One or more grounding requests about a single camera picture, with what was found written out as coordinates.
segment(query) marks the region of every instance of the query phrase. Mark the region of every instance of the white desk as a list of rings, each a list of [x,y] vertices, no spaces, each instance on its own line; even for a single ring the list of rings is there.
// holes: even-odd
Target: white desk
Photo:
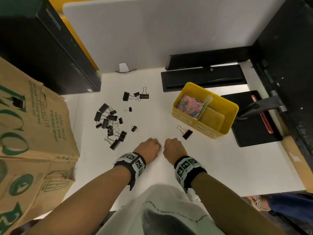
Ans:
[[[81,94],[78,101],[71,100],[71,97],[66,98],[70,115],[75,121],[71,124],[74,127],[74,137],[80,150],[80,158],[75,167],[76,182],[65,198],[93,178],[111,169],[116,158],[126,152],[132,152],[140,142],[150,137],[157,138],[162,145],[167,138],[178,138],[188,154],[197,158],[210,175],[240,196],[304,189],[280,142],[240,148],[237,146],[232,131],[221,138],[210,139],[193,130],[188,140],[182,138],[181,132],[176,127],[178,125],[185,129],[190,127],[171,116],[172,104],[179,92],[163,92],[161,71],[164,69],[137,70],[125,75],[104,74],[100,93]],[[122,100],[124,91],[130,94],[138,91],[142,93],[143,87],[147,87],[147,93],[150,94],[148,100],[140,102]],[[247,85],[239,85],[210,88],[210,91],[224,95],[249,91],[249,88]],[[95,127],[94,117],[103,103],[117,110],[116,115],[122,117],[124,121],[119,129],[127,132],[124,142],[120,143],[115,151],[111,150],[109,143],[104,141],[107,130]],[[124,112],[130,106],[133,111]],[[132,125],[138,127],[137,132],[131,132]],[[156,183],[170,184],[180,188],[174,178],[173,167],[166,161],[162,152],[147,167],[133,190],[130,192],[127,187],[122,192],[112,210],[119,209]]]

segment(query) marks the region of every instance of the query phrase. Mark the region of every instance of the right hand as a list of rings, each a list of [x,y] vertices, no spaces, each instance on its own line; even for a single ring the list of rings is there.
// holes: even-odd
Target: right hand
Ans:
[[[182,142],[178,141],[177,138],[168,138],[165,141],[163,154],[168,162],[173,166],[179,158],[183,156],[188,156],[186,149],[182,145]]]

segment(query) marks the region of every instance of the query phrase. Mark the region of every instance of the yellow organizer bin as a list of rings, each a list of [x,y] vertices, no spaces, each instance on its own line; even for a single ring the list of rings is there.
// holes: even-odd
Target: yellow organizer bin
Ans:
[[[176,109],[178,102],[184,95],[197,98],[201,102],[210,100],[199,120]],[[174,101],[172,115],[204,135],[218,138],[228,134],[238,110],[237,104],[188,82]]]

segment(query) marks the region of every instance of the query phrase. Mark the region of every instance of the person's leg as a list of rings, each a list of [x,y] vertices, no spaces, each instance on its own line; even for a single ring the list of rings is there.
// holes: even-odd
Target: person's leg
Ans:
[[[280,193],[265,196],[271,210],[313,223],[313,194]]]

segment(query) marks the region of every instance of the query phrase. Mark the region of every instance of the cardboard box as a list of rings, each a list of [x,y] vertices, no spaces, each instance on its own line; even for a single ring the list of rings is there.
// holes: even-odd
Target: cardboard box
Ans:
[[[313,193],[313,173],[291,136],[281,141],[307,192]]]
[[[0,234],[62,202],[79,158],[61,96],[0,58]]]

